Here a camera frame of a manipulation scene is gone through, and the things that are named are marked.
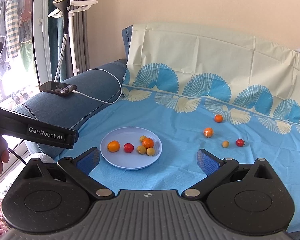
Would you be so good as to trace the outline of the hanging laundry clothes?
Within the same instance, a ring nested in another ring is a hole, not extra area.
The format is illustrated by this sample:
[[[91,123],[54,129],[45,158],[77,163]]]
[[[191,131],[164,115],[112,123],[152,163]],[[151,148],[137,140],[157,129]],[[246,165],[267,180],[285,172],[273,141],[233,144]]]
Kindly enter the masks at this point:
[[[25,68],[33,64],[33,0],[0,0],[1,62],[19,57]]]

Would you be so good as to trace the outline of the red cherry tomato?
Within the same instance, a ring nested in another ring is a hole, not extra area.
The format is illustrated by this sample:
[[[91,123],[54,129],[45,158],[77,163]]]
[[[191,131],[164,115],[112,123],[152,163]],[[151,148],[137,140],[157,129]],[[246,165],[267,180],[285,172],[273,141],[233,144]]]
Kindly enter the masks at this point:
[[[236,146],[243,147],[245,145],[245,141],[243,139],[236,140]]]
[[[123,149],[126,153],[132,153],[134,151],[134,146],[131,143],[126,143]]]

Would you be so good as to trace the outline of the light blue plate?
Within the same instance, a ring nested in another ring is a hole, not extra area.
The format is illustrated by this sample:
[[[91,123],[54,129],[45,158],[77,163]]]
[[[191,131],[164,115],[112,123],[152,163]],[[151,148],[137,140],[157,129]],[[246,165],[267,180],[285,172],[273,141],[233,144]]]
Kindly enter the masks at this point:
[[[124,170],[139,170],[156,162],[162,143],[153,132],[140,127],[123,127],[109,132],[100,151],[111,165]]]

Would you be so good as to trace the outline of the tan longan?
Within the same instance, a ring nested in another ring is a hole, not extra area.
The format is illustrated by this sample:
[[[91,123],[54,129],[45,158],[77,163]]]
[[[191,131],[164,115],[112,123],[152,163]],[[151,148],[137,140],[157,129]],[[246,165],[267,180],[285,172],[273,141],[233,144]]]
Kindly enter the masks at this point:
[[[147,148],[143,145],[140,145],[140,146],[137,147],[137,152],[139,154],[145,154],[147,152]]]
[[[146,139],[147,137],[145,135],[140,137],[140,142],[143,142],[144,139]]]
[[[155,155],[155,149],[153,147],[147,148],[146,154],[148,156],[154,156]]]
[[[230,145],[230,144],[229,144],[229,142],[228,142],[227,140],[222,142],[222,147],[223,147],[223,148],[228,148],[229,145]]]

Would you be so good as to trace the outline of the blue patterned sofa cover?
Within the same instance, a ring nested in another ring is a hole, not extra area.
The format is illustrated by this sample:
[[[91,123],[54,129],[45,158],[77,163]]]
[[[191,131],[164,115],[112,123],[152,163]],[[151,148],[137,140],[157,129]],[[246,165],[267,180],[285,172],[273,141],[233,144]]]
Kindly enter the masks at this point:
[[[111,188],[186,188],[203,178],[197,151],[242,163],[266,158],[295,203],[300,230],[300,71],[296,50],[214,27],[135,24],[122,32],[127,55],[123,98],[79,129],[75,157],[120,127],[142,127],[162,142],[151,166],[126,171],[101,160],[91,176]],[[216,114],[223,122],[214,121]],[[206,138],[203,130],[214,135]],[[243,147],[236,140],[243,139]],[[223,141],[228,148],[222,147]]]

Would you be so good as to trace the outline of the small orange mandarin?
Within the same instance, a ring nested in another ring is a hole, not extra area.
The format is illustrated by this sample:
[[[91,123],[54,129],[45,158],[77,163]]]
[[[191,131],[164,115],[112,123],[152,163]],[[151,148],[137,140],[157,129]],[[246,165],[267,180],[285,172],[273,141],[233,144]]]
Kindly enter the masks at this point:
[[[221,114],[216,114],[214,117],[214,121],[217,123],[223,122],[223,116]]]

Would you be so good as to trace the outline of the black smartphone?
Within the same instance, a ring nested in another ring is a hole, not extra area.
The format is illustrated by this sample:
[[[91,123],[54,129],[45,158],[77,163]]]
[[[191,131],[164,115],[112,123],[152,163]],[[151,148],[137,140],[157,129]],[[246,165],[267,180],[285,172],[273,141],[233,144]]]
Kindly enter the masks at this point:
[[[41,92],[51,93],[63,97],[69,96],[76,89],[76,85],[56,81],[47,81],[39,86],[39,90]]]

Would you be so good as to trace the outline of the grey curtain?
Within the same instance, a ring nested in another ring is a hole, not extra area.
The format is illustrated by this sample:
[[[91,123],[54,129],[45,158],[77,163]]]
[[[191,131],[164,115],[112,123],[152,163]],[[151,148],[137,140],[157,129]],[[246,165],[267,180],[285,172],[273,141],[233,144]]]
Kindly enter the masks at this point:
[[[69,17],[71,34],[66,45],[66,74],[72,77],[85,72],[89,67],[87,13],[76,12]]]

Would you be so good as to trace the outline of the garment steamer stand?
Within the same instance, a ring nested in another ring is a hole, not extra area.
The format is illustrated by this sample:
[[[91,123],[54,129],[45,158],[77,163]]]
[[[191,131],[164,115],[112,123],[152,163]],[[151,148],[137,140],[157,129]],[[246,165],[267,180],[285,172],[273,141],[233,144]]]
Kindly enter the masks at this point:
[[[97,0],[54,0],[53,5],[56,7],[54,11],[48,14],[48,17],[63,18],[63,40],[61,46],[61,52],[58,58],[58,65],[55,74],[54,81],[60,81],[61,67],[64,60],[66,51],[66,44],[70,45],[70,56],[72,63],[72,73],[76,76],[80,70],[77,68],[75,46],[74,46],[74,23],[73,18],[76,13],[84,12],[91,8],[92,5],[97,4]]]

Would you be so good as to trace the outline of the plastic orange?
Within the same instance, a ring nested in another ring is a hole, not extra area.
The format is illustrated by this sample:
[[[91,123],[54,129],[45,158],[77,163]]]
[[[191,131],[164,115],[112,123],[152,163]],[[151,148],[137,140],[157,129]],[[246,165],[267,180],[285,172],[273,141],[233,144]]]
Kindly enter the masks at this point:
[[[210,138],[214,135],[214,130],[211,127],[207,127],[203,130],[203,135],[206,138]]]

